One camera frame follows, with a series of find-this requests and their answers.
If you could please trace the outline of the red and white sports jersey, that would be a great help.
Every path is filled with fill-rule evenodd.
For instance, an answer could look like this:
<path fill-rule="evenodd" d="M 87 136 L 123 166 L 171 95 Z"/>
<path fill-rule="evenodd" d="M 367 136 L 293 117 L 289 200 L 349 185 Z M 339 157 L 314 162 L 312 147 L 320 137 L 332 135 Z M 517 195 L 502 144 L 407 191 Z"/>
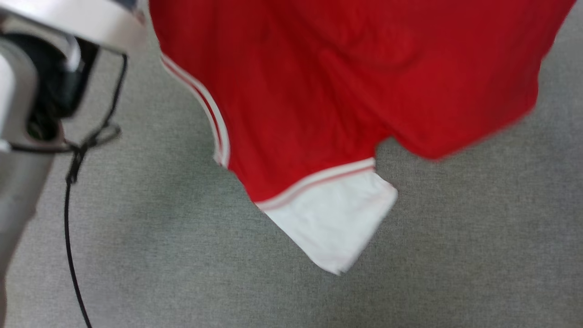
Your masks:
<path fill-rule="evenodd" d="M 397 191 L 394 138 L 439 160 L 521 119 L 576 0 L 148 0 L 214 158 L 320 268 L 346 272 Z"/>

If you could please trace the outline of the grey fabric sofa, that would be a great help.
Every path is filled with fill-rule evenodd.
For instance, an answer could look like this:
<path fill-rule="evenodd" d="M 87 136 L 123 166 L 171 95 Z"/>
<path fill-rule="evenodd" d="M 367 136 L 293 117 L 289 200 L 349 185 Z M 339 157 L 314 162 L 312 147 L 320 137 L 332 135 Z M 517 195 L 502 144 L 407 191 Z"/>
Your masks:
<path fill-rule="evenodd" d="M 519 124 L 437 163 L 379 146 L 398 200 L 341 276 L 214 162 L 152 29 L 115 121 L 121 138 L 87 154 L 71 195 L 93 328 L 583 328 L 583 0 Z"/>

